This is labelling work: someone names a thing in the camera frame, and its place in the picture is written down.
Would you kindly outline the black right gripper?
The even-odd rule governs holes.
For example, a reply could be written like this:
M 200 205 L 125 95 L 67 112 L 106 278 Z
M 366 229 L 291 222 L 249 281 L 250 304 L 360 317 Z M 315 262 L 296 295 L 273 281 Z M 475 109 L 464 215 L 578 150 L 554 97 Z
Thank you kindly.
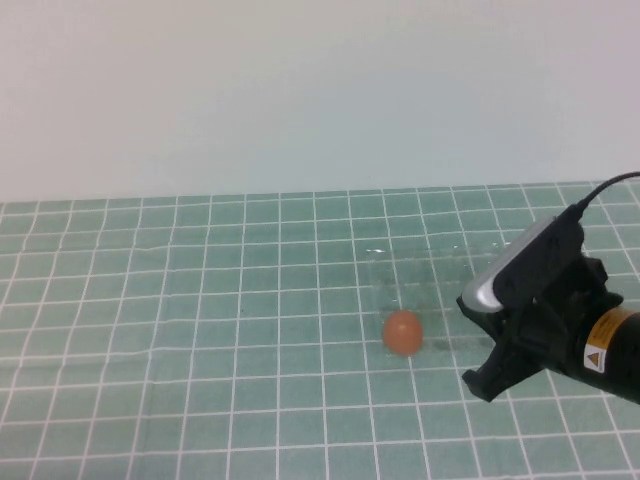
M 623 298 L 608 291 L 603 263 L 583 254 L 583 242 L 578 215 L 539 220 L 464 287 L 462 315 L 495 342 L 462 376 L 474 396 L 490 402 L 543 370 L 625 395 L 624 340 L 587 365 L 590 331 Z

